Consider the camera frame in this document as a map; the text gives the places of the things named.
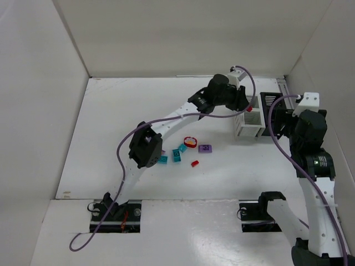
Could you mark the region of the red flower lego piece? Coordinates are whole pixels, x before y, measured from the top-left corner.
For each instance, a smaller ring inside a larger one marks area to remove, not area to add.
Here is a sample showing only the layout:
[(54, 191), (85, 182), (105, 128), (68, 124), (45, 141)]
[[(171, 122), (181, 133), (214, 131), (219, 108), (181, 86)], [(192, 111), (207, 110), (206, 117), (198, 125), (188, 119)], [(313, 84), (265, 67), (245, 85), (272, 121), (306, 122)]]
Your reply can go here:
[(188, 148), (194, 149), (197, 147), (197, 139), (191, 136), (184, 138), (184, 145)]

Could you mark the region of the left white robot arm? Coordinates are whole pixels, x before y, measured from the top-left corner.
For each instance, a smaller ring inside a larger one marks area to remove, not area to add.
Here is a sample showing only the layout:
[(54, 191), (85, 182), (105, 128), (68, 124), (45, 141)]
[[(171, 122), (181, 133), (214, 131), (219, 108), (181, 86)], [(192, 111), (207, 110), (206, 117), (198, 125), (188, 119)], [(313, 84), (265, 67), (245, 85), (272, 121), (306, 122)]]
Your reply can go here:
[(163, 142), (183, 127), (212, 117), (217, 106), (225, 106), (242, 114), (251, 107), (246, 97), (245, 87), (239, 82), (248, 75), (243, 70), (240, 74), (216, 74), (208, 85), (188, 98), (187, 102), (163, 119), (138, 124), (124, 140), (130, 140), (127, 163), (122, 163), (122, 180), (114, 198), (109, 193), (103, 197), (107, 213), (113, 218), (121, 216), (126, 208), (129, 196), (142, 173), (153, 167), (161, 158)]

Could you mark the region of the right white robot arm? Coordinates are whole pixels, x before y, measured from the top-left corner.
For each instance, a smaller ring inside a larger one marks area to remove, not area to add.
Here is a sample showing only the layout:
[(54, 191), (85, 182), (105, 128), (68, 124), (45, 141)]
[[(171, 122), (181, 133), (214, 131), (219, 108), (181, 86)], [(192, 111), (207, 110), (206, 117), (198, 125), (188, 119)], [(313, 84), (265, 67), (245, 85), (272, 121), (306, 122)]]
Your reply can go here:
[(308, 222), (289, 208), (277, 191), (261, 193), (262, 212), (270, 215), (289, 241), (294, 265), (354, 265), (336, 214), (335, 169), (332, 156), (322, 148), (327, 131), (326, 111), (270, 110), (268, 129), (272, 138), (286, 136), (290, 154), (306, 202)]

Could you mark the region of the small red lego brick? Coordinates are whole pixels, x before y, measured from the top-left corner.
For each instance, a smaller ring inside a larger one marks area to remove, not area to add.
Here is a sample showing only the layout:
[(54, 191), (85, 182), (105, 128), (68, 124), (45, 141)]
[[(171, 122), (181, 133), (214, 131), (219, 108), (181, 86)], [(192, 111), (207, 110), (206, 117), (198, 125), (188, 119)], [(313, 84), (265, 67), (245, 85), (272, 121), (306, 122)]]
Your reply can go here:
[(195, 166), (197, 166), (199, 164), (199, 161), (198, 160), (195, 160), (195, 161), (193, 161), (192, 163), (191, 163), (191, 166), (192, 167), (195, 167)]

